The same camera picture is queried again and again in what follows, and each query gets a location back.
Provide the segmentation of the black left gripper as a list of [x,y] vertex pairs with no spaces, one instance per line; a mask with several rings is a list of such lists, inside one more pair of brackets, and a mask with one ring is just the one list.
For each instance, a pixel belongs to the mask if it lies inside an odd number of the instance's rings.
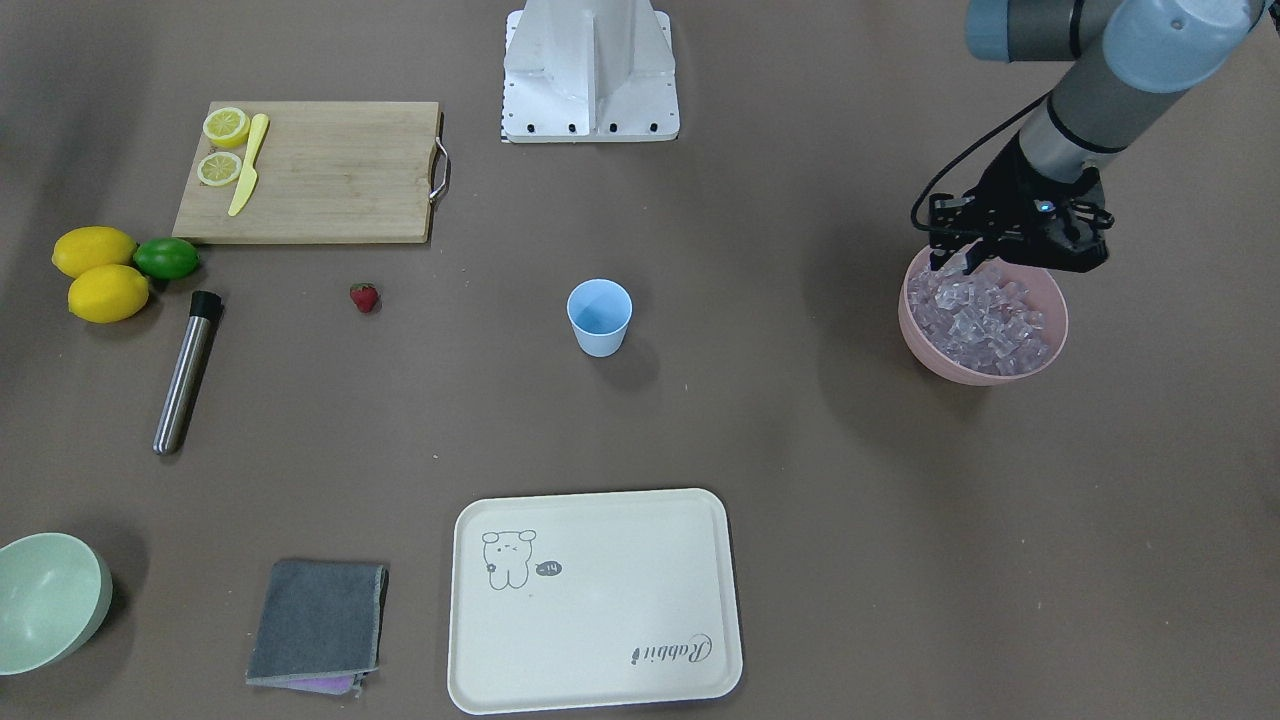
[[992,259],[1050,270],[1087,273],[1108,260],[1100,170],[1071,183],[1042,176],[1010,140],[966,195],[929,196],[931,270],[964,256],[964,275]]

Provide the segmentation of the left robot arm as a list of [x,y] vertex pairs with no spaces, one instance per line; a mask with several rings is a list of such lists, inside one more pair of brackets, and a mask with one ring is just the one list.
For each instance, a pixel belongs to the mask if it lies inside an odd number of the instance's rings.
[[973,1],[965,37],[988,61],[1068,61],[977,184],[925,187],[929,264],[963,254],[964,273],[1006,263],[1085,273],[1108,259],[1102,169],[1187,91],[1210,78],[1275,1]]

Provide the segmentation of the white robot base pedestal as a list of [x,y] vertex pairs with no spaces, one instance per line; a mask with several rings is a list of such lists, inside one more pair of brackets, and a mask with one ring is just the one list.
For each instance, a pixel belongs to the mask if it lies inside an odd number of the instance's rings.
[[527,1],[504,28],[507,143],[678,137],[672,23],[652,3]]

